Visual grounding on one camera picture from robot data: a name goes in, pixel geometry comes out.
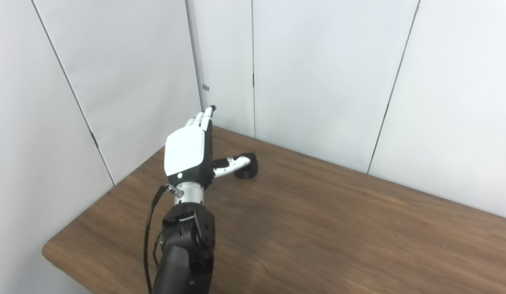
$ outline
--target wooden table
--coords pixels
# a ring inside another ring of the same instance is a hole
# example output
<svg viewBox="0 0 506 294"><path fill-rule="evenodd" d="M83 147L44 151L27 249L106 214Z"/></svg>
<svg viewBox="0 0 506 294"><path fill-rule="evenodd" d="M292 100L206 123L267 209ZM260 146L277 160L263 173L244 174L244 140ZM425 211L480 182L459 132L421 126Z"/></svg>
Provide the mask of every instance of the wooden table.
<svg viewBox="0 0 506 294"><path fill-rule="evenodd" d="M211 293L506 294L506 219L215 129L214 158L246 151L258 176L218 178L206 192ZM144 223L165 180L161 150L43 255L95 294L146 293ZM156 208L151 243L172 202L165 194Z"/></svg>

